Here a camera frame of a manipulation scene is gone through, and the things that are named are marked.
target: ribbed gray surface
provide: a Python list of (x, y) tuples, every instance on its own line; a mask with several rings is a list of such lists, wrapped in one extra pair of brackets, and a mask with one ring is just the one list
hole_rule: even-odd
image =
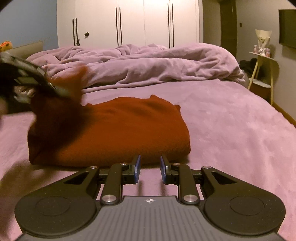
[[(200, 210), (177, 202), (174, 196), (125, 197), (119, 205), (103, 207), (79, 233), (56, 241), (283, 241), (277, 234), (242, 238), (209, 224)], [(19, 241), (48, 241), (23, 235)]]

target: bed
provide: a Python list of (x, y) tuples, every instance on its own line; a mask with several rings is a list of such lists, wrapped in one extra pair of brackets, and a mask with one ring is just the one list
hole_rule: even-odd
[[(244, 75), (226, 50), (207, 44), (166, 49), (123, 45), (117, 49), (69, 47), (43, 51), (28, 58), (49, 78), (67, 75), (73, 66), (91, 70), (84, 80), (82, 104), (117, 97), (156, 95), (181, 106), (189, 129), (192, 169), (208, 165), (268, 190), (282, 199), (286, 217), (279, 234), (296, 240), (296, 129), (268, 102), (245, 88)], [(25, 194), (78, 168), (31, 165), (27, 132), (31, 112), (4, 116), (0, 129), (0, 240), (21, 235), (14, 207)], [(177, 195), (165, 186), (157, 165), (141, 170), (137, 185), (124, 195)]]

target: wooden side table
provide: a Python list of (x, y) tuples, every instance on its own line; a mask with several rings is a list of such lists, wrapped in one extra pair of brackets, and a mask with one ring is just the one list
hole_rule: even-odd
[[(256, 82), (256, 84), (261, 85), (263, 87), (270, 88), (271, 89), (270, 105), (272, 106), (273, 101), (274, 101), (274, 76), (273, 76), (273, 69), (272, 69), (272, 61), (275, 61), (275, 60), (273, 58), (265, 57), (265, 56), (262, 56), (262, 55), (257, 54), (257, 53), (253, 53), (253, 52), (249, 52), (249, 53), (257, 55), (258, 58), (257, 58), (257, 62), (256, 62), (256, 65), (255, 65), (252, 77), (250, 79), (248, 90), (250, 90), (251, 85), (252, 85), (253, 82), (254, 83)], [(263, 83), (262, 81), (257, 80), (259, 69), (262, 66), (262, 63), (263, 63), (264, 60), (268, 60), (269, 63), (270, 63), (269, 65), (270, 65), (271, 85), (267, 85), (267, 84)]]

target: blue wall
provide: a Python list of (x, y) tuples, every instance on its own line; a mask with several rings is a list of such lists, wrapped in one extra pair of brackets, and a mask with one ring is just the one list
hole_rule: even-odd
[(44, 50), (58, 48), (57, 0), (13, 0), (0, 12), (0, 44), (4, 41), (14, 47), (43, 41)]

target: orange stuffed toy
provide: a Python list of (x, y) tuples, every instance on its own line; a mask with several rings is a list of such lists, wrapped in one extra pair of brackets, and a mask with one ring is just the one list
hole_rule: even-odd
[(0, 44), (0, 52), (4, 52), (10, 49), (12, 49), (12, 43), (10, 41), (5, 41)]

